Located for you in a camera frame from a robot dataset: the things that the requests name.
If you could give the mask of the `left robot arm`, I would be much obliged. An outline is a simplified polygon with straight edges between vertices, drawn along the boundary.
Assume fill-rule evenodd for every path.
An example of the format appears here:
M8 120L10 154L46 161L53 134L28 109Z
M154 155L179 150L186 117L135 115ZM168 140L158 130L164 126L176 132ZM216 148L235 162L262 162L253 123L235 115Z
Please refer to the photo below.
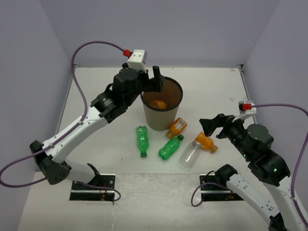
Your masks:
M39 153L34 159L49 184L72 180L89 189L99 186L99 172L92 164L69 162L66 158L91 134L125 113L142 92L161 92L164 76L158 66L153 66L153 74L153 78L149 78L147 70L136 70L123 64L113 83L91 102L81 117L53 138L30 144L31 152Z

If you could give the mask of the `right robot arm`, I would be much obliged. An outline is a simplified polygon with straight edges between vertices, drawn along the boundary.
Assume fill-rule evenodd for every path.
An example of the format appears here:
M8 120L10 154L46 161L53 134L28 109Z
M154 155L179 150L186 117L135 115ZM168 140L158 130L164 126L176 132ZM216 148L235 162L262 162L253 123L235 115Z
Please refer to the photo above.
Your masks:
M251 173L267 188L273 201L268 201L249 186L229 164L215 172L213 185L238 194L263 217L270 231L306 231L308 214L291 189L293 176L285 160L271 149L274 138L268 129L260 124L244 128L242 119L224 114L199 122L206 136L211 136L217 128L222 129L216 137L230 140L248 162Z

